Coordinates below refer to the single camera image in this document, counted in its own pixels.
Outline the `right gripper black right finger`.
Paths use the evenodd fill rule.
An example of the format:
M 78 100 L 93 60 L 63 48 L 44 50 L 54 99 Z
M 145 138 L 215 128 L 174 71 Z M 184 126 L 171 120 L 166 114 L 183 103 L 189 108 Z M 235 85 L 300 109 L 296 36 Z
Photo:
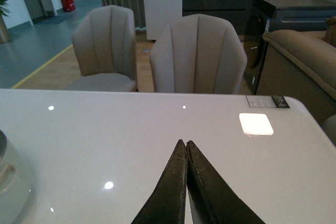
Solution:
M 201 223 L 264 223 L 230 188 L 196 144 L 186 146 L 192 217 Z

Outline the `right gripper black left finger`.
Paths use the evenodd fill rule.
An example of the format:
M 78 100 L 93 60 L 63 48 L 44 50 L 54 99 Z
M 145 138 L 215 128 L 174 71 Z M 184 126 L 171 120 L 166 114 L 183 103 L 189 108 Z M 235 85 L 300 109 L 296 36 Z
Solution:
M 178 140 L 150 197 L 133 223 L 184 223 L 187 191 L 187 152 Z

